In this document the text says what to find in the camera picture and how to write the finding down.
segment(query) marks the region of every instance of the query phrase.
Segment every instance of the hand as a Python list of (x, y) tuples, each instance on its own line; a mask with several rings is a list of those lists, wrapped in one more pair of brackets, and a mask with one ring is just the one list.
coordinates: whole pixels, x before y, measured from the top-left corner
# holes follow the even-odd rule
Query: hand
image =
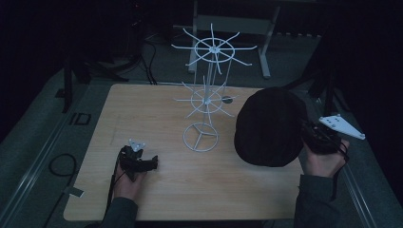
[(116, 170), (116, 179), (119, 177), (120, 178), (115, 182), (113, 198), (122, 197), (134, 201), (140, 192), (142, 182), (146, 174), (147, 172), (137, 173), (135, 174), (135, 180), (131, 181), (128, 175), (124, 174), (121, 165), (118, 164), (118, 168)]
[[(345, 140), (341, 140), (346, 147), (342, 144), (340, 149), (345, 152), (349, 147), (350, 143)], [(333, 175), (346, 163), (344, 156), (340, 152), (327, 155), (318, 155), (312, 152), (311, 148), (304, 143), (304, 147), (307, 152), (307, 162), (306, 162), (306, 174), (332, 178)]]

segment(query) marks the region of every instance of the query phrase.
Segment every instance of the dark background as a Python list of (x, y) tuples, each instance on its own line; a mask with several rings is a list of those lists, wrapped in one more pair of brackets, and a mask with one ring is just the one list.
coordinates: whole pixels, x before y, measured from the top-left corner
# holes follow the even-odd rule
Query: dark background
[[(204, 9), (209, 10), (211, 5), (204, 2)], [(172, 25), (191, 25), (192, 1), (137, 4), (139, 8), (124, 0), (2, 0), (0, 140), (22, 117), (45, 82), (63, 67), (68, 55), (78, 50), (96, 61), (112, 61), (111, 50), (120, 48), (114, 44), (122, 39), (122, 29), (139, 20), (152, 24), (167, 40)], [(402, 4), (392, 0), (349, 1), (348, 5), (342, 1), (281, 4), (276, 32), (322, 36), (314, 54), (316, 66), (332, 63), (336, 86), (402, 203)], [(140, 46), (139, 37), (138, 33), (133, 39), (139, 39)]]

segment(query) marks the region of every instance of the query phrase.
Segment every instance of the black cap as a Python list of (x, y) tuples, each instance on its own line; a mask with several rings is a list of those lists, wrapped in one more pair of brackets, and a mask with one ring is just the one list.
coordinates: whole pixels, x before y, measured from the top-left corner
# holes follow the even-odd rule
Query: black cap
[(301, 123), (307, 121), (305, 103), (279, 87), (250, 96), (237, 117), (235, 149), (246, 162), (281, 167), (302, 149)]

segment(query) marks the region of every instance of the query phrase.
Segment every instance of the sleeve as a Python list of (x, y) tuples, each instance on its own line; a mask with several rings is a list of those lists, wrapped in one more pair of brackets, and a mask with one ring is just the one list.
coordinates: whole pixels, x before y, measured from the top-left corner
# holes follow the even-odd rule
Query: sleeve
[(101, 224), (102, 228), (130, 227), (134, 228), (137, 216), (137, 204), (130, 199), (116, 198), (110, 204)]
[(340, 214), (331, 202), (332, 194), (333, 179), (301, 175), (294, 227), (337, 227)]

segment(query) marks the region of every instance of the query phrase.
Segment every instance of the gray carpet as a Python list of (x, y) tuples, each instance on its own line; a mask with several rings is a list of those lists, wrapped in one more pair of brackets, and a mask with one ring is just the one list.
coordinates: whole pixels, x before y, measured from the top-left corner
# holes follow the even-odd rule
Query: gray carpet
[[(160, 43), (161, 39), (158, 36), (150, 37), (148, 41), (154, 44), (156, 48), (155, 58), (152, 58), (154, 48), (151, 45), (145, 45), (144, 59), (148, 65), (152, 60), (151, 70), (157, 82), (160, 84), (193, 82), (193, 75), (187, 72), (185, 66), (188, 62), (188, 51), (174, 49), (164, 42)], [(268, 80), (261, 77), (257, 51), (239, 51), (237, 52), (238, 59), (252, 65), (233, 64), (228, 85), (284, 86), (301, 75), (318, 41), (318, 38), (313, 39), (311, 37), (275, 36), (266, 54), (272, 73), (272, 78)], [(183, 37), (180, 31), (178, 31), (178, 36), (173, 43), (183, 46), (190, 45), (190, 41)], [(203, 74), (204, 70), (205, 66), (200, 64), (198, 75)], [(129, 71), (120, 72), (120, 75), (129, 79), (130, 84), (148, 83), (144, 67), (141, 65)], [(74, 156), (78, 167), (80, 167), (102, 111), (107, 92), (115, 83), (110, 79), (97, 77), (96, 74), (94, 74), (89, 85), (74, 83), (73, 106), (68, 113), (62, 114), (63, 100), (54, 97), (56, 91), (63, 86), (63, 74), (59, 72), (49, 80), (26, 115), (2, 142), (0, 151), (0, 180), (2, 182), (0, 207), (2, 212), (7, 209), (6, 205), (12, 199), (19, 181), (24, 177), (30, 165), (34, 163), (38, 154), (44, 149), (48, 151), (43, 166), (38, 171), (40, 173), (39, 178), (35, 179), (31, 189), (28, 189), (29, 195), (26, 198), (21, 198), (21, 207), (14, 208), (14, 213), (10, 217), (10, 227), (43, 227), (49, 216), (51, 217), (48, 227), (85, 227), (92, 222), (64, 220), (63, 211), (68, 199), (66, 195), (61, 197), (60, 202), (52, 212), (53, 206), (56, 205), (65, 189), (68, 177), (57, 177), (51, 174), (48, 164), (53, 158), (68, 153)], [(307, 82), (292, 91), (306, 102), (310, 116), (314, 119), (321, 115), (323, 105), (307, 95), (310, 84), (311, 82)], [(345, 112), (338, 102), (335, 102), (335, 106), (338, 113), (341, 113), (347, 121), (359, 128), (353, 114)], [(74, 119), (71, 121), (72, 118), (77, 117), (74, 113), (82, 113), (85, 116), (90, 114), (90, 122), (87, 125), (74, 124)], [(51, 138), (55, 133), (54, 129), (59, 129), (56, 132), (58, 137)], [(365, 141), (351, 137), (347, 137), (347, 139), (352, 143), (349, 168), (355, 177), (360, 190), (359, 193), (364, 196), (366, 206), (370, 208), (371, 214), (363, 218), (357, 212), (356, 205), (362, 206), (363, 204), (357, 204), (352, 200), (352, 194), (356, 194), (356, 191), (351, 190), (350, 183), (345, 180), (346, 175), (342, 175), (339, 179), (338, 198), (336, 200), (336, 206), (340, 209), (342, 217), (340, 227), (399, 227), (403, 224), (402, 209), (384, 179), (371, 147)], [(301, 153), (300, 159), (303, 163), (304, 152)], [(73, 161), (70, 157), (61, 157), (54, 162), (53, 167), (57, 173), (68, 174), (72, 172)], [(258, 224), (255, 222), (239, 223), (239, 225), (217, 223), (209, 224), (207, 227), (259, 227), (260, 225), (259, 222)], [(276, 220), (274, 223), (268, 221), (265, 225), (266, 227), (285, 228), (293, 227), (293, 222), (291, 219), (285, 219)], [(173, 223), (139, 223), (139, 226), (172, 227)], [(183, 226), (184, 224), (175, 224), (175, 227)]]

